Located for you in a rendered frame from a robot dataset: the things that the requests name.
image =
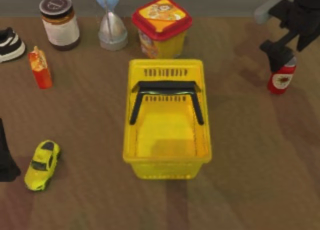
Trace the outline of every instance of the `car windshield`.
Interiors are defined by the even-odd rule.
[[[38,162],[38,161],[31,161],[31,166],[35,169],[35,170],[39,170],[39,171],[46,171],[47,170],[47,164],[43,163],[43,162]]]

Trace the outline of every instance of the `square lid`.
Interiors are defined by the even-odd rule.
[[[133,23],[153,40],[163,41],[187,30],[192,18],[173,0],[154,0],[138,8]]]

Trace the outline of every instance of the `sneaker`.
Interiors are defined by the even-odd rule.
[[[25,52],[25,43],[11,27],[0,30],[0,63],[18,59]]]

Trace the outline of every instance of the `yellow container with red lid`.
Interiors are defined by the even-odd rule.
[[[141,49],[151,59],[178,57],[184,47],[192,18],[173,0],[154,0],[132,15],[138,28]]]
[[[130,61],[123,159],[141,179],[192,179],[211,161],[203,63]]]

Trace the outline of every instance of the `container label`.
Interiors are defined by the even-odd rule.
[[[56,46],[66,46],[74,43],[80,36],[77,18],[64,24],[51,24],[42,20],[49,41]]]
[[[159,0],[158,2],[142,9],[140,14],[146,19],[162,21],[177,21],[186,16],[184,11],[173,5],[168,0]]]
[[[272,83],[277,89],[286,89],[292,78],[292,74],[274,74],[272,77]]]
[[[150,39],[150,37],[148,37],[146,34],[144,34],[140,29],[138,30],[138,32],[139,32],[142,52],[151,59],[156,58],[158,55],[158,49],[155,46],[154,41]]]

